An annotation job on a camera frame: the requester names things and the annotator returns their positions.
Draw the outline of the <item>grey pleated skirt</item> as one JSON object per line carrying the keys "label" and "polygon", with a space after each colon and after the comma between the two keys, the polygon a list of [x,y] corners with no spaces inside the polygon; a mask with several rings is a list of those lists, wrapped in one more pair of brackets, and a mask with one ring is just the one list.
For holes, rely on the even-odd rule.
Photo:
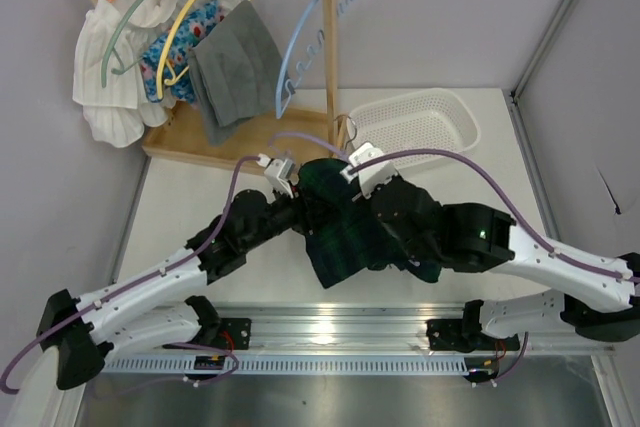
{"label": "grey pleated skirt", "polygon": [[219,146],[248,120],[275,109],[281,54],[253,4],[240,2],[188,54],[188,74],[207,141]]}

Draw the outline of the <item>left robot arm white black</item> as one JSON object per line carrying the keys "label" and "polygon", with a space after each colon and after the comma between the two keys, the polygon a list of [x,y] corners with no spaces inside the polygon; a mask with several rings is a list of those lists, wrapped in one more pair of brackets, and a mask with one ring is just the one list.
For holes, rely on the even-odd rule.
{"label": "left robot arm white black", "polygon": [[156,266],[78,297],[66,289],[52,294],[37,338],[42,351],[56,356],[56,387],[70,390],[89,382],[126,350],[209,344],[217,336],[219,316],[196,290],[239,269],[250,251],[282,233],[317,232],[332,215],[332,207],[301,189],[273,201],[243,190],[208,227]]}

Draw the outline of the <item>purple hanger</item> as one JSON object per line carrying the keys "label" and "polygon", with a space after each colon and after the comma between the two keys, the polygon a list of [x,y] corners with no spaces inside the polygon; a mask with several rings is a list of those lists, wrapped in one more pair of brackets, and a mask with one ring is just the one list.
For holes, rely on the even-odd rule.
{"label": "purple hanger", "polygon": [[299,189],[305,199],[318,201],[318,229],[305,235],[312,264],[318,269],[382,270],[393,265],[401,270],[419,267],[420,262],[404,254],[397,243],[374,220],[371,208],[357,182],[348,184],[340,175],[347,154],[327,141],[298,131],[279,131],[269,140],[296,139],[325,148],[330,156],[301,167]]}

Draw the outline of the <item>dark green plaid garment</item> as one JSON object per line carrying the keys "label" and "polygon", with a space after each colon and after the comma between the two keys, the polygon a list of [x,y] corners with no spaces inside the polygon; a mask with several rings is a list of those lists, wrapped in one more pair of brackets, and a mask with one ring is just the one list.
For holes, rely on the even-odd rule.
{"label": "dark green plaid garment", "polygon": [[423,282],[437,282],[441,267],[427,260],[411,261],[365,201],[354,199],[358,185],[343,178],[345,167],[338,159],[316,159],[298,173],[296,189],[307,208],[306,225],[299,232],[322,287],[329,289],[364,269],[381,271],[389,265]]}

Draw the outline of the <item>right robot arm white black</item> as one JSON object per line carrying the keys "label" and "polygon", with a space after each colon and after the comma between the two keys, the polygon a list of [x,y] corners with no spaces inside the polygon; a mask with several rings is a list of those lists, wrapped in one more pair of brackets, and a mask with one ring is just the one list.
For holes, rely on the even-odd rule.
{"label": "right robot arm white black", "polygon": [[503,274],[546,291],[503,301],[472,300],[457,327],[430,337],[465,352],[482,339],[524,332],[573,331],[599,342],[625,342],[639,333],[635,293],[639,257],[603,257],[527,232],[511,215],[478,203],[445,204],[399,176],[374,189],[374,218],[420,269],[433,264],[458,273]]}

